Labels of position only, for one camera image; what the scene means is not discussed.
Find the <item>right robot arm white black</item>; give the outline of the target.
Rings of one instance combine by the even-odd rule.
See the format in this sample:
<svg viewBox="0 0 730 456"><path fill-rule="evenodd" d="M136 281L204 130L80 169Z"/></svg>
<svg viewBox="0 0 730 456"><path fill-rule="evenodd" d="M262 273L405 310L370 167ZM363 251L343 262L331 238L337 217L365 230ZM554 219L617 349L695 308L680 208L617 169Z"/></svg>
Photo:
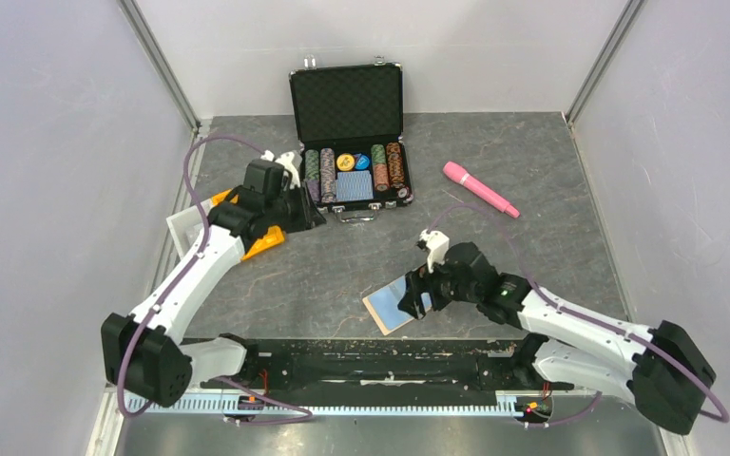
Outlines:
<svg viewBox="0 0 730 456"><path fill-rule="evenodd" d="M525 277L498 272L472 242L419 245L427 261L405 274L396 308L421 319L452 302L470 303L490 321L528 332L510 363L518 385L596 390L679 435L702 415L717 375L682 326L664 320L652 328L587 310Z"/></svg>

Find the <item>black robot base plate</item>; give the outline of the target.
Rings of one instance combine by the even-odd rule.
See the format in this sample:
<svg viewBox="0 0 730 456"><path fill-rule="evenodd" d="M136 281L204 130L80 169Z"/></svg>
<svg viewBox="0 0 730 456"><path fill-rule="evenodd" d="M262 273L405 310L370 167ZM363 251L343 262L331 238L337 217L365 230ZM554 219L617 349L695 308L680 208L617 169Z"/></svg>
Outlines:
<svg viewBox="0 0 730 456"><path fill-rule="evenodd" d="M247 339L232 380L299 406L488 406L497 391L572 390L523 339Z"/></svg>

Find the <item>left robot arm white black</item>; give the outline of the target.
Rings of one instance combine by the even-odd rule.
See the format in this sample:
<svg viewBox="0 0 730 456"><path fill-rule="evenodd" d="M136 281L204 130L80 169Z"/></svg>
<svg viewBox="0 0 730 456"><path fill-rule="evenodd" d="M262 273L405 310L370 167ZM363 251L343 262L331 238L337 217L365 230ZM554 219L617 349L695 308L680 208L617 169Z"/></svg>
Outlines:
<svg viewBox="0 0 730 456"><path fill-rule="evenodd" d="M197 310L233 267L282 244L287 235L324 223L299 180L299 157L266 152L251 161L243 184L211 208L197 206L203 226L170 275L128 315L101 327L106 380L149 403L169 407L192 386L226 376L253 385L260 361L237 338L184 343Z"/></svg>

